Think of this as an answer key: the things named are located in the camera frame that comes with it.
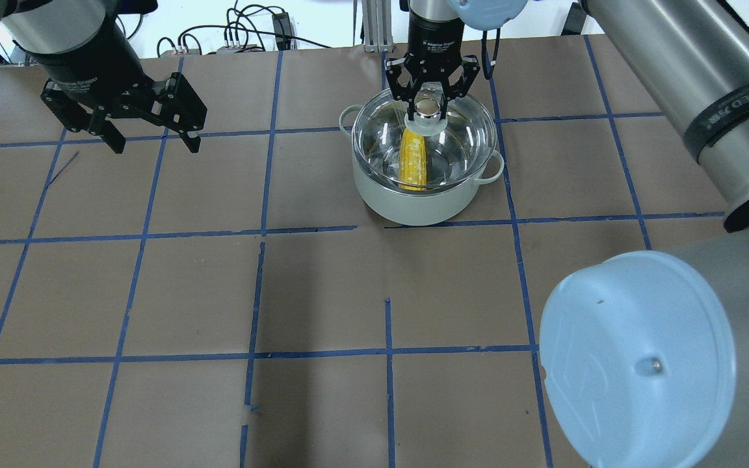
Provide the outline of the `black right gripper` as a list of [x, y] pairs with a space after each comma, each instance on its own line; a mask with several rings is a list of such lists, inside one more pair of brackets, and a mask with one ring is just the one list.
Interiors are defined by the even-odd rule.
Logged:
[[408, 42], [401, 58], [386, 62], [386, 80], [393, 99], [406, 103], [407, 119], [414, 121], [416, 97], [424, 83], [440, 83], [440, 119], [446, 119], [448, 104], [466, 97], [479, 74], [476, 56], [463, 56], [466, 24], [459, 18], [436, 21], [410, 13]]

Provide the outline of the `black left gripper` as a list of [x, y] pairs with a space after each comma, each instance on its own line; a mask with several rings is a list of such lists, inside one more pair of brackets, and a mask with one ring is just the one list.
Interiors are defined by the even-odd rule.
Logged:
[[90, 38], [32, 56], [49, 77], [42, 101], [71, 133], [86, 131], [122, 154], [127, 140], [107, 119], [140, 118], [199, 152], [208, 108], [181, 72], [152, 81], [114, 17], [102, 19]]

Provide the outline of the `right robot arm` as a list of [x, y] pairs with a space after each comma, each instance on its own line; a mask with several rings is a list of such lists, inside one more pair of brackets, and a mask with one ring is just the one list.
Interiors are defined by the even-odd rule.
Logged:
[[574, 270], [722, 233], [725, 201], [606, 36], [502, 41], [508, 222], [383, 232], [395, 467], [586, 467], [539, 352]]

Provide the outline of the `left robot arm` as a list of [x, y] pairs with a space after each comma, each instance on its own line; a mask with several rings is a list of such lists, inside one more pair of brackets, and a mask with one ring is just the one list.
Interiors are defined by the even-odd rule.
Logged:
[[0, 24], [48, 78], [40, 98], [72, 133], [86, 131], [116, 153], [114, 122], [138, 119], [200, 149], [207, 108], [181, 72], [155, 82], [117, 24], [119, 1], [0, 1]]

